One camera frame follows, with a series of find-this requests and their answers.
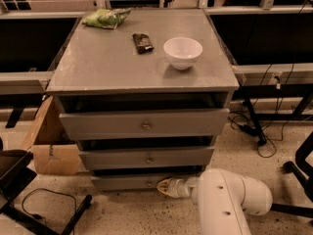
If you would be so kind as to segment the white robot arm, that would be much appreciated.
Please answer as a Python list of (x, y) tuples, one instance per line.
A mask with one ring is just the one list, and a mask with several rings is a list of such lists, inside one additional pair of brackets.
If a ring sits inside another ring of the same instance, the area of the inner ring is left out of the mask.
[(246, 215), (264, 215), (273, 204), (272, 193), (262, 181), (219, 168), (200, 176), (163, 179), (156, 188), (172, 198), (193, 200), (201, 235), (251, 235)]

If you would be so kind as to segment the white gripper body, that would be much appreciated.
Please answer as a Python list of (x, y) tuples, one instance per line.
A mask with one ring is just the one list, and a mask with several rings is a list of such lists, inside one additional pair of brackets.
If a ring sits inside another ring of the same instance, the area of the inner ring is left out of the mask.
[(173, 198), (195, 199), (198, 194), (197, 177), (172, 178), (169, 182), (169, 194)]

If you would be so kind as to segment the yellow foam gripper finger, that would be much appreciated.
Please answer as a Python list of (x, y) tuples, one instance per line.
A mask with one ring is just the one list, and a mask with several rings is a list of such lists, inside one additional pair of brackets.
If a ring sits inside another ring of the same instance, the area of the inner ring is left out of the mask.
[(173, 195), (173, 188), (172, 188), (172, 186), (173, 186), (172, 179), (171, 178), (167, 178), (167, 179), (161, 180), (157, 184), (156, 188), (157, 188), (157, 190), (160, 193), (162, 193), (164, 195), (167, 195), (167, 196), (172, 196)]

